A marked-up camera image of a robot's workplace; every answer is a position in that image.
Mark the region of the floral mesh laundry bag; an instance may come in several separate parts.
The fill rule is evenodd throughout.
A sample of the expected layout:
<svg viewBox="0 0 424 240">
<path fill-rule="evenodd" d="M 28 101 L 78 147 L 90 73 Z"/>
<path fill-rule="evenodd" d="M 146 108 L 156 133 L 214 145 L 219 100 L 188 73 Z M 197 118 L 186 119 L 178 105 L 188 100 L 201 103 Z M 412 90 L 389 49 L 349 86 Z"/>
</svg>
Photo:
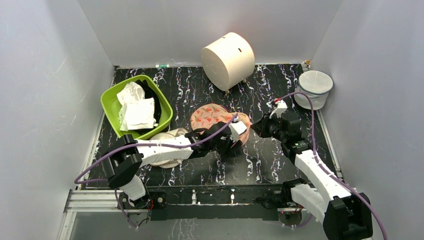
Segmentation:
<svg viewBox="0 0 424 240">
<path fill-rule="evenodd" d="M 228 122 L 235 114 L 247 127 L 247 131 L 239 137 L 242 145 L 245 145 L 250 136 L 251 120 L 249 116 L 242 112 L 229 112 L 222 105 L 210 103 L 196 109 L 190 117 L 191 129 L 209 129 L 218 122 Z"/>
</svg>

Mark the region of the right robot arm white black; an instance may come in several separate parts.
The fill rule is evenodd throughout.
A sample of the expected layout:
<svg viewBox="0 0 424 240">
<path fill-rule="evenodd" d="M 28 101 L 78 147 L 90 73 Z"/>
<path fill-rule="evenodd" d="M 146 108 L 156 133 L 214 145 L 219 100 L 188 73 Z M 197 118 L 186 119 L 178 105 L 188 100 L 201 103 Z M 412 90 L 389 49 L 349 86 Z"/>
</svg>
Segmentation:
<svg viewBox="0 0 424 240">
<path fill-rule="evenodd" d="M 288 207 L 305 207 L 321 224 L 329 240 L 363 240 L 373 236 L 369 199 L 353 194 L 318 158 L 313 144 L 304 138 L 301 120 L 295 112 L 265 114 L 251 126 L 261 138 L 275 138 L 287 157 L 301 170 L 313 187 L 298 178 L 283 183 L 282 202 Z"/>
</svg>

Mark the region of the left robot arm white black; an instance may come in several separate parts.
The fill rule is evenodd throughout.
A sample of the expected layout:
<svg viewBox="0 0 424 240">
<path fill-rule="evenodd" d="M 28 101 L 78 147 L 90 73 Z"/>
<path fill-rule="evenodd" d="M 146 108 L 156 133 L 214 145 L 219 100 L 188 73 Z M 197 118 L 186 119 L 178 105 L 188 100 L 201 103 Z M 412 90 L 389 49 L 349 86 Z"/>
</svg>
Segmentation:
<svg viewBox="0 0 424 240">
<path fill-rule="evenodd" d="M 121 190 L 135 207 L 144 208 L 151 195 L 136 175 L 138 169 L 168 160 L 201 158 L 210 152 L 229 154 L 242 145 L 239 138 L 247 130 L 242 121 L 232 120 L 166 139 L 136 140 L 125 135 L 123 146 L 109 148 L 103 155 L 101 165 L 107 186 Z"/>
</svg>

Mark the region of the beige round mesh laundry bag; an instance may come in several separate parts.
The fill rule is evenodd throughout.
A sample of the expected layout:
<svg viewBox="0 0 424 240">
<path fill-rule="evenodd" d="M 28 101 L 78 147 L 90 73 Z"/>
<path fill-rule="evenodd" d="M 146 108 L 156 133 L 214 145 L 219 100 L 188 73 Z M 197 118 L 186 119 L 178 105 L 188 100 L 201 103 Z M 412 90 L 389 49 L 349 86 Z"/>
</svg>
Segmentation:
<svg viewBox="0 0 424 240">
<path fill-rule="evenodd" d="M 174 139 L 174 138 L 179 138 L 182 140 L 185 134 L 187 133 L 188 131 L 185 128 L 177 128 L 167 132 L 160 132 L 154 135 L 153 137 L 151 137 L 148 141 L 151 142 L 151 141 L 167 140 L 167 139 Z M 162 169 L 171 169 L 171 168 L 177 167 L 183 161 L 184 160 L 182 158 L 173 158 L 173 159 L 166 159 L 166 160 L 146 163 L 146 165 L 150 165 L 152 167 L 160 167 Z"/>
</svg>

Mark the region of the white cylindrical mesh bag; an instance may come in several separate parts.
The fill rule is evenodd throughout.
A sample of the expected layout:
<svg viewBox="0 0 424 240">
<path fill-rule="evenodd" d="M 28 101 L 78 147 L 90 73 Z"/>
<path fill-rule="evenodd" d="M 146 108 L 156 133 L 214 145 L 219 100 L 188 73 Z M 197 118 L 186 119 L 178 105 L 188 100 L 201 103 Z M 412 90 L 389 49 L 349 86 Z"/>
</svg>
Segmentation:
<svg viewBox="0 0 424 240">
<path fill-rule="evenodd" d="M 326 103 L 330 90 L 334 87 L 332 78 L 324 72 L 308 70 L 300 75 L 297 81 L 294 100 L 304 109 L 320 110 Z"/>
</svg>

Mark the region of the cream cylindrical drum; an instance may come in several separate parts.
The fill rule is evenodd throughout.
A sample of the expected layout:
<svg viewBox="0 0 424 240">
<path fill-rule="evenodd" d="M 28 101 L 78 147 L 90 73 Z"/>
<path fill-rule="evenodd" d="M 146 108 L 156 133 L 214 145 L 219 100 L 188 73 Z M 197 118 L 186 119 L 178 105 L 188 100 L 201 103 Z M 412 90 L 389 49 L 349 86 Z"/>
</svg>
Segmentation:
<svg viewBox="0 0 424 240">
<path fill-rule="evenodd" d="M 226 92 L 252 75 L 255 55 L 242 36 L 229 32 L 201 50 L 201 64 L 208 79 Z"/>
</svg>

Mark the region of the black cloth in basin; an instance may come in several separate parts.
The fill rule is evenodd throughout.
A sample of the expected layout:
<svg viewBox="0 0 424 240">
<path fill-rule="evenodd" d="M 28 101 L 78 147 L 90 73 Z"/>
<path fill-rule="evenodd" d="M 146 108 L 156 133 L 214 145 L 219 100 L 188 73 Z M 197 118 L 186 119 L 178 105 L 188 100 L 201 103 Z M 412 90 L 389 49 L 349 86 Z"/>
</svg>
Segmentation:
<svg viewBox="0 0 424 240">
<path fill-rule="evenodd" d="M 160 101 L 159 101 L 159 97 L 156 94 L 156 92 L 148 85 L 146 80 L 137 80 L 135 82 L 136 84 L 140 85 L 142 87 L 142 89 L 144 90 L 144 98 L 145 99 L 150 99 L 153 98 L 154 100 L 154 113 L 153 113 L 153 117 L 154 119 L 158 122 L 161 118 L 162 115 L 162 109 L 161 109 L 161 105 L 160 105 Z"/>
</svg>

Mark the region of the white cloth in basin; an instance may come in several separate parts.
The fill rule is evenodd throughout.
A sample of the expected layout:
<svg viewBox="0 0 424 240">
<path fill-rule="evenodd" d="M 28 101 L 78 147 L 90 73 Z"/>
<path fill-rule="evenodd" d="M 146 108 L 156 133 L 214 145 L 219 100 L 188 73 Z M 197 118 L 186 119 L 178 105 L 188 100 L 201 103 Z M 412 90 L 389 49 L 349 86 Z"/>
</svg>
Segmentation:
<svg viewBox="0 0 424 240">
<path fill-rule="evenodd" d="M 154 117 L 155 100 L 146 97 L 146 91 L 141 85 L 131 81 L 116 96 L 121 104 L 118 113 L 121 131 L 152 129 L 157 126 Z"/>
</svg>

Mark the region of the green plastic basin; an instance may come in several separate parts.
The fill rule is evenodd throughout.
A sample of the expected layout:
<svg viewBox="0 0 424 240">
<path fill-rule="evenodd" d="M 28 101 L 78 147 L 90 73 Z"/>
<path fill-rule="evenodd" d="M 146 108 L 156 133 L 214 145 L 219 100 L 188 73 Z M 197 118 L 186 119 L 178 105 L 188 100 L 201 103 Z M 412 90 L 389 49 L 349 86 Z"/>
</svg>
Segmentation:
<svg viewBox="0 0 424 240">
<path fill-rule="evenodd" d="M 161 108 L 161 116 L 157 122 L 157 127 L 143 134 L 139 134 L 134 130 L 121 131 L 119 122 L 119 110 L 121 109 L 122 105 L 119 103 L 117 94 L 124 89 L 126 84 L 130 82 L 136 82 L 138 80 L 148 84 L 148 86 L 156 93 Z M 102 104 L 105 116 L 107 117 L 111 127 L 119 138 L 124 135 L 131 134 L 132 137 L 136 140 L 148 140 L 167 128 L 170 125 L 174 114 L 172 106 L 162 91 L 159 89 L 157 84 L 149 76 L 143 74 L 136 75 L 113 85 L 101 95 L 100 102 Z"/>
</svg>

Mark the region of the aluminium base frame rail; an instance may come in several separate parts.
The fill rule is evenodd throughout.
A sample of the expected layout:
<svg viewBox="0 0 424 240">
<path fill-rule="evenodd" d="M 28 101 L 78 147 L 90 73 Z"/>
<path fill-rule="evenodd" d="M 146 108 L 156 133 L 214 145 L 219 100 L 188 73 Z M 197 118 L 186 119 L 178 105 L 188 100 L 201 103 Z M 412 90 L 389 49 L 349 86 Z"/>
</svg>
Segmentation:
<svg viewBox="0 0 424 240">
<path fill-rule="evenodd" d="M 136 225 L 176 219 L 262 219 L 296 228 L 306 223 L 310 208 L 288 202 L 280 185 L 148 187 L 134 202 L 121 190 L 76 189 L 69 192 L 58 239 L 69 240 L 78 213 L 126 213 Z"/>
</svg>

